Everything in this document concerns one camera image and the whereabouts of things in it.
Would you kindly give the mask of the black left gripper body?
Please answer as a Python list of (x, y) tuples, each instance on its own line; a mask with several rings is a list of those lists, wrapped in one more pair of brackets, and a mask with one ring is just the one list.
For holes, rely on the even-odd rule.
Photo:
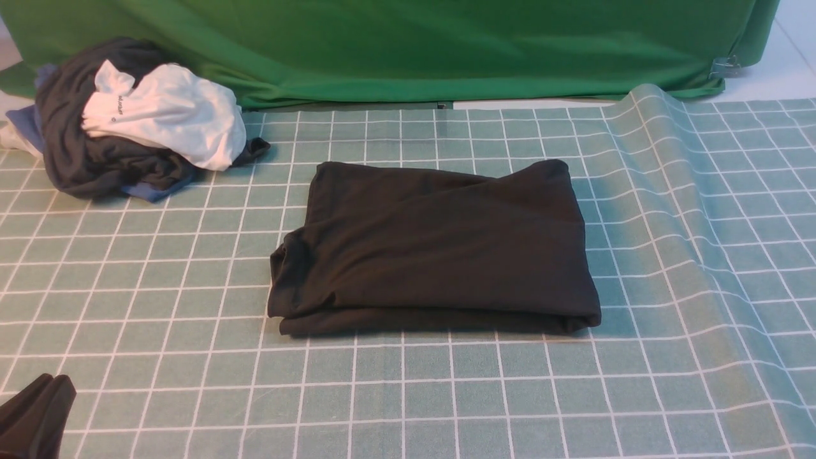
[(58, 458), (76, 389), (68, 375), (39, 375), (1, 407), (2, 458)]

